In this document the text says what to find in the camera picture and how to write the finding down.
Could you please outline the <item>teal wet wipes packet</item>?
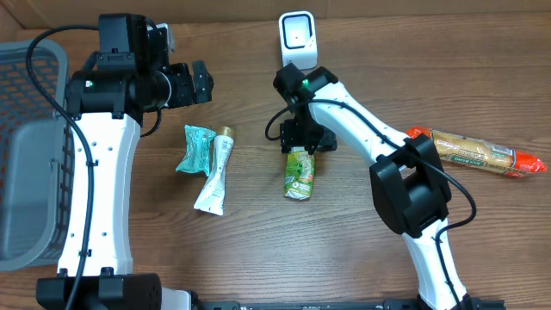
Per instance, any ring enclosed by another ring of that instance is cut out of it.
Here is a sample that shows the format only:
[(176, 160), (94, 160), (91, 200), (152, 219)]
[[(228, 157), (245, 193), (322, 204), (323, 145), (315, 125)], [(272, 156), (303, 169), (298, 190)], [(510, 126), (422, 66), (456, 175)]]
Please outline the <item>teal wet wipes packet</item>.
[(211, 144), (215, 138), (215, 131), (205, 127), (186, 125), (186, 152), (182, 161), (176, 167), (177, 172), (196, 174), (204, 172), (210, 175)]

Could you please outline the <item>white tube with gold cap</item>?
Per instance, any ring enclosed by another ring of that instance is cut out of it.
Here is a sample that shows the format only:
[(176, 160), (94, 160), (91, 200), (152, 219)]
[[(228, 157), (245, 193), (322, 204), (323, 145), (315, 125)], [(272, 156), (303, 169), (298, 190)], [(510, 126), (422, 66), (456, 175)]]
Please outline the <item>white tube with gold cap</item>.
[(214, 138), (212, 170), (199, 194), (194, 209), (222, 215), (226, 197), (226, 167), (234, 146), (235, 132), (221, 127)]

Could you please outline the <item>orange spaghetti pasta packet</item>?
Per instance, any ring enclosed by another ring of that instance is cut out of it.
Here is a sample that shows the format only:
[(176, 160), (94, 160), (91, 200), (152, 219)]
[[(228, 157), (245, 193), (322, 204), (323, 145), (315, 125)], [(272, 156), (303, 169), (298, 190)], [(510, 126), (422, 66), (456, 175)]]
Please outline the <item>orange spaghetti pasta packet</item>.
[(508, 177), (526, 177), (547, 172), (548, 168), (537, 156), (473, 139), (445, 133), (428, 127), (412, 127), (406, 132), (412, 139), (420, 135), (430, 137), (441, 160), (495, 172)]

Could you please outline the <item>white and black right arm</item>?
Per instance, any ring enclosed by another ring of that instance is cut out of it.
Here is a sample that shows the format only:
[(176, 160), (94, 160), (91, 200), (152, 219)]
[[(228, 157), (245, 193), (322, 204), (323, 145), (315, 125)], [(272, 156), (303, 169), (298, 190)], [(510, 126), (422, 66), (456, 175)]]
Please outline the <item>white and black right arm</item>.
[(333, 151), (341, 139), (369, 170), (373, 203), (387, 227), (406, 242), (425, 309), (467, 309), (472, 299), (455, 268), (448, 232), (451, 188), (465, 188), (442, 167), (434, 142), (410, 138), (378, 119), (324, 67), (304, 74), (283, 66), (273, 86), (293, 118), (276, 140), (282, 152)]

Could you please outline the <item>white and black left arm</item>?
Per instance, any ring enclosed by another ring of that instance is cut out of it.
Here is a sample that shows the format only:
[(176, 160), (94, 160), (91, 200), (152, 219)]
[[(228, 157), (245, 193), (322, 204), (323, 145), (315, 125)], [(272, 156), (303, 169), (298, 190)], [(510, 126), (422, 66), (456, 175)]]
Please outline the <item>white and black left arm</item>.
[(165, 288), (133, 270), (128, 232), (133, 156), (143, 117), (209, 102), (202, 61), (171, 64), (171, 31), (143, 15), (99, 16), (100, 49), (65, 87), (59, 113), (74, 136), (71, 211), (53, 278), (36, 299), (46, 309), (195, 309), (195, 293)]

